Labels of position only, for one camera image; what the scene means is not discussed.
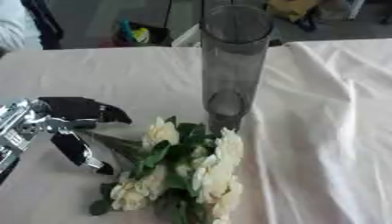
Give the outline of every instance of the white object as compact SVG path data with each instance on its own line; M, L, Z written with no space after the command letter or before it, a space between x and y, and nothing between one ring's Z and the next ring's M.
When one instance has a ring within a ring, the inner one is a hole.
M200 46L200 29L199 25L194 25L191 29L187 30L176 38L172 43L172 46Z
M232 223L390 223L390 49L392 39L269 48L241 127L244 188ZM141 136L156 116L206 121L200 56L186 47L14 52L0 60L0 95L95 98L125 109ZM36 141L0 187L1 223L159 223L149 209L90 217L104 179Z
M365 0L354 0L351 6L350 15L348 16L348 19L355 19L360 13L364 3Z
M20 0L0 0L0 47L42 49L39 31Z

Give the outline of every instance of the black cable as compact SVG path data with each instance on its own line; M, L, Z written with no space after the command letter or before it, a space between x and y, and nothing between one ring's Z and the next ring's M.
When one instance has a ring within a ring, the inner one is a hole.
M167 28L167 23L169 22L169 16L172 12L172 4L173 4L173 1L169 0L169 5L168 5L167 11L166 11L166 18L164 19L164 28Z
M204 18L204 10L205 10L205 7L206 7L206 3L204 1L205 0L201 0L201 6L200 6L200 8L201 8L201 13L200 13L201 18L200 18L200 20Z

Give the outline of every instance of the clear glass vase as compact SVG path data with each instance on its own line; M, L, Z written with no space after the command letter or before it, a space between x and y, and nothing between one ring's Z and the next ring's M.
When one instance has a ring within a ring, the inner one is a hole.
M255 97L272 22L256 7L225 5L205 13L200 29L210 130L238 130Z

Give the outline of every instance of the floor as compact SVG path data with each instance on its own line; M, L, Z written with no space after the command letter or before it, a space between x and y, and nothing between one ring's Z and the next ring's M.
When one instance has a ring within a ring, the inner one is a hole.
M228 0L214 0L224 4ZM261 0L242 0L261 5ZM116 21L130 21L162 26L169 0L49 0L49 6L66 31L65 48L97 47L110 37ZM176 38L200 19L200 1L173 0L168 27ZM282 41L329 39L392 38L392 25L383 26L379 20L379 4L365 5L354 21L330 21L318 24L315 32L300 30L294 24L276 18L275 36Z

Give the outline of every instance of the person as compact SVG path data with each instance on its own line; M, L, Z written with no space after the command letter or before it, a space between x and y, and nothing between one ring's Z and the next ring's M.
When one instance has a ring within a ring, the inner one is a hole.
M3 51L43 49L40 35L32 14L20 0L0 0L0 48Z

